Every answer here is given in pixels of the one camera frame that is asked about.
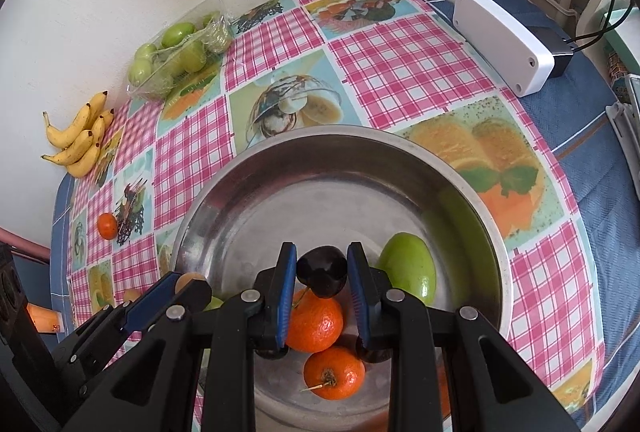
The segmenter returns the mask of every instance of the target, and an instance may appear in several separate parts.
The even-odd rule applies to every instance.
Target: clear plastic container
[[[222,0],[201,2],[136,51],[126,77],[127,94],[165,100],[175,87],[206,74],[233,39]]]

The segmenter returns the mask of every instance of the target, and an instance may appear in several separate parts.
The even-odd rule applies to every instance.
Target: power strip
[[[456,0],[453,25],[518,97],[539,91],[554,68],[551,51],[493,0]]]

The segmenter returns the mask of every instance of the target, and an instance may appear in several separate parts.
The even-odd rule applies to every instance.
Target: black power adapter
[[[554,68],[549,78],[562,76],[574,57],[574,50],[562,39],[558,33],[549,27],[527,27],[533,35],[542,42],[549,52],[554,56]]]

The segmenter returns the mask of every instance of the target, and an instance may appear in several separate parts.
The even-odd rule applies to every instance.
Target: bunch of bananas
[[[106,101],[106,90],[95,94],[64,130],[58,130],[49,123],[49,115],[43,112],[47,139],[61,151],[42,158],[66,167],[66,171],[74,177],[80,178],[88,174],[100,156],[102,138],[113,121],[113,108],[102,110]]]

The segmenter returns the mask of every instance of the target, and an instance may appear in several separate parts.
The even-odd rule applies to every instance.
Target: stainless steel basin
[[[511,270],[491,215],[452,169],[418,145],[353,126],[297,129],[267,139],[222,168],[178,231],[175,271],[202,273],[225,299],[273,267],[284,241],[298,256],[323,244],[362,243],[375,264],[395,233],[419,235],[436,264],[434,306],[479,309],[503,336],[511,320]],[[339,295],[345,335],[357,335],[348,287]],[[280,361],[255,356],[255,404],[304,430],[351,430],[384,412],[390,362],[367,365],[351,398],[326,401],[305,388],[308,354]]]

